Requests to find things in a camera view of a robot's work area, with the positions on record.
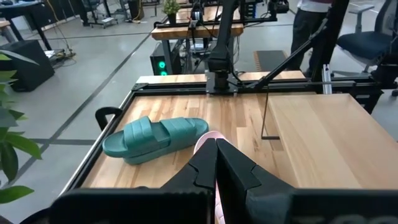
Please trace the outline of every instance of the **wooden board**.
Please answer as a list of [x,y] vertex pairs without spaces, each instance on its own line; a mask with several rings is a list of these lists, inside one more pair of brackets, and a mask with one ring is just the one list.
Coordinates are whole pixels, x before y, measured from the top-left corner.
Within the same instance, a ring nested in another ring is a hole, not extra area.
[[0,21],[0,28],[7,27],[10,25],[9,21]]
[[[221,14],[223,7],[220,6],[217,11],[216,6],[210,6],[205,8],[205,15],[203,16],[203,20],[212,21],[216,14]],[[191,9],[180,9],[176,15],[177,23],[179,22],[188,22],[190,17]],[[239,11],[236,10],[234,12],[234,19],[239,19]],[[205,38],[211,37],[210,32],[217,36],[219,25],[215,25],[213,31],[211,31],[213,26],[198,26],[195,31],[195,38]],[[242,24],[233,24],[231,28],[231,36],[236,37],[243,33],[243,25]],[[151,33],[152,38],[155,40],[169,40],[169,39],[182,39],[182,38],[192,38],[191,31],[188,31],[188,27],[174,27],[174,28],[156,28]]]
[[305,188],[398,189],[398,144],[350,95],[275,96],[269,108],[283,145],[282,179]]
[[[256,80],[266,72],[245,73],[242,80]],[[277,78],[303,78],[301,72],[282,72]],[[138,83],[203,82],[204,75],[171,75],[140,77]],[[148,115],[158,121],[178,116],[207,120],[211,130],[221,131],[247,156],[275,175],[279,175],[269,141],[261,140],[265,95],[222,96],[156,96],[136,98],[120,122],[126,123]],[[171,153],[138,166],[122,159],[100,155],[83,187],[160,187],[175,175],[193,154],[193,148]]]
[[179,4],[189,4],[188,0],[177,0],[177,3]]

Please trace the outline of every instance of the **floor mat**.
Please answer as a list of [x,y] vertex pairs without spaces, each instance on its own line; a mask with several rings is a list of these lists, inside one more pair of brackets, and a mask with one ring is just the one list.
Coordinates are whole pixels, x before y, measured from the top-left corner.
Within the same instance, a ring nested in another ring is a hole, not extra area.
[[254,52],[254,63],[258,72],[270,72],[286,58],[287,54],[283,50],[258,50]]

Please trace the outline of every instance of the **black pants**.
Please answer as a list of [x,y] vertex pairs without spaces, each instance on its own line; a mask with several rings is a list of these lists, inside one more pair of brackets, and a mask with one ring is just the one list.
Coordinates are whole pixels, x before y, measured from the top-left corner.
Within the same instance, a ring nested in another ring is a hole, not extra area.
[[[326,17],[323,12],[308,12],[298,9],[293,23],[293,41],[291,53],[295,52],[301,45],[303,45],[308,38],[320,27],[322,20]],[[300,70],[303,62],[304,54],[294,60],[288,67],[288,70]],[[312,69],[315,67],[316,58],[311,55],[310,66],[305,72],[305,75],[312,74]]]

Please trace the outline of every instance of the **black cushion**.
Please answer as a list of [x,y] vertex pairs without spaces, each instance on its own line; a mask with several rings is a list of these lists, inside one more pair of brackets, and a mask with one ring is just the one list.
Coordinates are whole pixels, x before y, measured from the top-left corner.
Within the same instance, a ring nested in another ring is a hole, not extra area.
[[389,47],[390,41],[391,36],[370,31],[342,35],[337,45],[357,57],[373,60]]

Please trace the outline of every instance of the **teal slide sandal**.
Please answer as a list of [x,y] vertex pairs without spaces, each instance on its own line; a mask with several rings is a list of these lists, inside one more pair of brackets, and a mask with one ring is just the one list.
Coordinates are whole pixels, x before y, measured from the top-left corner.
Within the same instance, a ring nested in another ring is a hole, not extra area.
[[199,118],[153,123],[145,116],[108,136],[103,141],[103,151],[111,157],[122,157],[129,164],[140,164],[192,146],[207,131],[207,122]]

